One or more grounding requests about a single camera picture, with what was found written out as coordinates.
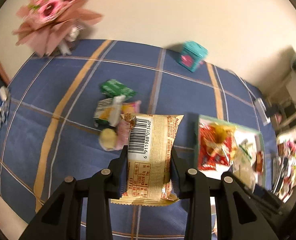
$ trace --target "floor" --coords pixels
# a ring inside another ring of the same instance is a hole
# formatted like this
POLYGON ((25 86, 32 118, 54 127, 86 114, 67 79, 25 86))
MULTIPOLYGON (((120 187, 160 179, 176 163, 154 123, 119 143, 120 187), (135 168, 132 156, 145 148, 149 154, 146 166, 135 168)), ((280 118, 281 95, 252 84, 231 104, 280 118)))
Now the floor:
POLYGON ((0 197, 0 229, 8 240, 18 240, 26 227, 27 223, 0 197))

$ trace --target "white power strip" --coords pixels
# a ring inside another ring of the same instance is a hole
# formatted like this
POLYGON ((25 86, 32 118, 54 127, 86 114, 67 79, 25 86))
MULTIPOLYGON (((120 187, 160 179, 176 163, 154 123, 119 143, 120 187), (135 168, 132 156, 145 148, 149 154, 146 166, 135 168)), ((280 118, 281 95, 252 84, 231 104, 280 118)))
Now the white power strip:
POLYGON ((264 105, 264 102, 261 98, 257 98, 255 100, 255 107, 257 108, 257 110, 259 112, 259 115, 261 117, 261 120, 262 120, 264 126, 269 124, 270 117, 266 116, 266 106, 264 105))

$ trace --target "pink snack package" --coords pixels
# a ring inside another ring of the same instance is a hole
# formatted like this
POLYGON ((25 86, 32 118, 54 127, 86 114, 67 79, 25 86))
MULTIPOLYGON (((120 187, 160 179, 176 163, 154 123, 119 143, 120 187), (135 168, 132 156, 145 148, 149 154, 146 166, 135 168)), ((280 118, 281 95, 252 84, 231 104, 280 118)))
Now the pink snack package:
MULTIPOLYGON (((131 114, 140 112, 141 101, 135 101, 131 103, 123 103, 121 108, 122 114, 131 114)), ((117 142, 114 150, 121 150, 124 145, 128 144, 130 123, 125 120, 121 120, 117 127, 117 142)))

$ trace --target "barcode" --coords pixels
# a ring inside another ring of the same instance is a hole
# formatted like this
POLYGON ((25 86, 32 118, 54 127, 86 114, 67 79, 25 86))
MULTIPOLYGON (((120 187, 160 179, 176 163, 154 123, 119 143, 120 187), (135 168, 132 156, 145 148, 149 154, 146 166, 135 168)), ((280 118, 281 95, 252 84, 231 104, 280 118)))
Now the barcode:
POLYGON ((151 140, 152 118, 136 117, 136 123, 129 135, 128 157, 147 161, 150 154, 151 140))

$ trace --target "green wrapper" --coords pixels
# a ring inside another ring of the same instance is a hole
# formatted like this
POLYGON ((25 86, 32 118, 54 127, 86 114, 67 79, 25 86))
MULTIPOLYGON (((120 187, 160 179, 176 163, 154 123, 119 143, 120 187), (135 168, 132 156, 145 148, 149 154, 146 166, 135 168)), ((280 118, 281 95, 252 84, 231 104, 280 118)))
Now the green wrapper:
POLYGON ((124 84, 120 83, 115 79, 110 79, 104 82, 100 86, 100 90, 104 95, 110 98, 120 96, 120 95, 125 95, 126 96, 125 100, 132 98, 136 94, 135 91, 126 87, 124 84))

